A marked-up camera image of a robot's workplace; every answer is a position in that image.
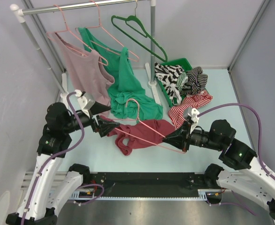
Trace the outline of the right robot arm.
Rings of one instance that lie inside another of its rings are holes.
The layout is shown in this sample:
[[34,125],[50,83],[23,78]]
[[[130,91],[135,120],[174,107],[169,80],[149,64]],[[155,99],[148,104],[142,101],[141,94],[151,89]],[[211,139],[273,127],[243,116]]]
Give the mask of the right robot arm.
[[257,153],[235,138],[236,130],[226,120],[216,120],[209,131],[192,130],[190,121],[167,135],[163,142],[183,152],[190,145],[217,150],[227,167],[249,177],[238,178],[221,166],[211,164],[205,171],[204,184],[209,188],[223,187],[242,195],[269,212],[275,221],[275,173],[260,162]]

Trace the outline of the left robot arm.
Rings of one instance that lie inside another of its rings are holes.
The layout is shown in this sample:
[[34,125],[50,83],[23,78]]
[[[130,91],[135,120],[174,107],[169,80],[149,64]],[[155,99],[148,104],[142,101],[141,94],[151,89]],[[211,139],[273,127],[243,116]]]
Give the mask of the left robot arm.
[[27,193],[17,212],[8,214],[8,225],[54,225],[58,215],[73,192],[91,182],[89,167],[73,164],[65,179],[50,193],[53,180],[66,153],[72,150],[70,133],[92,127],[101,137],[119,126],[116,122],[105,122],[93,118],[109,111],[110,107],[95,102],[88,115],[83,111],[70,113],[63,103],[51,104],[47,109],[46,124],[39,140],[37,161]]

